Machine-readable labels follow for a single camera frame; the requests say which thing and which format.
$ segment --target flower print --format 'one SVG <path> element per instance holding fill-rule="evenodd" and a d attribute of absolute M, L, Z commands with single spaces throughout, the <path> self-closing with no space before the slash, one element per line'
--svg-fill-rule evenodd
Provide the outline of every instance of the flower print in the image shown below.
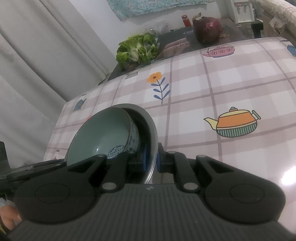
<path fill-rule="evenodd" d="M 157 73 L 153 73 L 152 75 L 149 76 L 149 78 L 147 79 L 147 82 L 149 83 L 155 83 L 157 80 L 160 80 L 162 77 L 162 74 L 160 72 Z"/>

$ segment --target screw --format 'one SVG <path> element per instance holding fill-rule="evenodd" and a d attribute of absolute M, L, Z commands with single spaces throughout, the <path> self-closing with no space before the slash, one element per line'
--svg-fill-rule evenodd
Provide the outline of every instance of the screw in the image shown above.
<path fill-rule="evenodd" d="M 183 185 L 183 187 L 186 189 L 186 190 L 189 190 L 189 191 L 193 191 L 195 189 L 198 188 L 198 185 L 196 183 L 185 183 Z"/>
<path fill-rule="evenodd" d="M 114 190 L 117 187 L 115 183 L 104 183 L 102 188 L 105 190 Z"/>

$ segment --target teapot print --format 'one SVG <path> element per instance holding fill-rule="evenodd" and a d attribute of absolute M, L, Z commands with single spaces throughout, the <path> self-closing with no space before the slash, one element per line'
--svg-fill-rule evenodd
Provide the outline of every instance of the teapot print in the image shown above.
<path fill-rule="evenodd" d="M 209 49 L 210 48 L 208 48 L 208 51 L 204 53 L 203 56 L 219 58 L 219 57 L 232 55 L 235 50 L 234 47 L 228 47 L 228 46 L 218 46 L 213 50 L 209 50 Z"/>
<path fill-rule="evenodd" d="M 293 55 L 293 57 L 296 57 L 296 46 L 293 46 L 289 40 L 282 40 L 280 43 L 287 47 L 288 51 Z"/>
<path fill-rule="evenodd" d="M 209 117 L 204 120 L 222 137 L 241 137 L 253 132 L 257 128 L 257 120 L 261 120 L 261 117 L 254 110 L 251 113 L 231 107 L 229 112 L 221 114 L 218 120 Z"/>
<path fill-rule="evenodd" d="M 76 105 L 75 105 L 73 111 L 80 110 L 81 107 L 82 107 L 82 105 L 84 104 L 84 102 L 85 102 L 86 100 L 87 100 L 87 98 L 85 98 L 84 100 L 80 99 L 80 100 L 76 103 Z"/>

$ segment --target blue patterned bowl exterior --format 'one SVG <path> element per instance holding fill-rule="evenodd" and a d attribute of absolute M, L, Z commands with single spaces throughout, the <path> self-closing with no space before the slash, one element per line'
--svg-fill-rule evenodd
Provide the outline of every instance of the blue patterned bowl exterior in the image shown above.
<path fill-rule="evenodd" d="M 119 153 L 123 152 L 123 150 L 124 150 L 124 145 L 115 146 L 109 151 L 107 158 L 116 157 Z"/>
<path fill-rule="evenodd" d="M 127 145 L 126 146 L 117 145 L 117 146 L 113 147 L 109 151 L 107 158 L 114 158 L 119 153 L 124 152 L 124 151 L 137 151 L 138 150 L 138 145 L 139 145 L 138 128 L 131 117 L 130 117 L 130 120 L 131 120 L 131 132 L 130 132 L 130 137 L 129 137 L 129 141 L 128 141 Z"/>

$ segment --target orange flower print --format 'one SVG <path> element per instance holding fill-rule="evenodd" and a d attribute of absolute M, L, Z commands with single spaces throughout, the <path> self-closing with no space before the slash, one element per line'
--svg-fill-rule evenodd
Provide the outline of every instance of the orange flower print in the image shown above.
<path fill-rule="evenodd" d="M 153 91 L 155 91 L 155 92 L 157 92 L 159 94 L 159 95 L 154 95 L 153 97 L 158 99 L 158 100 L 161 100 L 161 104 L 162 104 L 163 99 L 170 93 L 170 90 L 167 90 L 166 93 L 164 94 L 164 91 L 166 90 L 166 88 L 170 84 L 167 83 L 165 86 L 163 86 L 162 84 L 165 81 L 165 77 L 162 80 L 161 80 L 161 78 L 162 78 L 162 74 L 160 72 L 157 72 L 157 73 L 154 73 L 154 74 L 150 75 L 149 78 L 147 79 L 147 82 L 150 83 L 151 86 L 159 87 L 159 89 L 156 89 L 156 88 L 153 89 Z"/>
<path fill-rule="evenodd" d="M 147 79 L 147 82 L 149 83 L 155 83 L 156 81 L 160 80 L 162 77 L 162 74 L 160 72 L 157 73 L 153 73 L 152 75 L 149 76 L 149 78 Z"/>

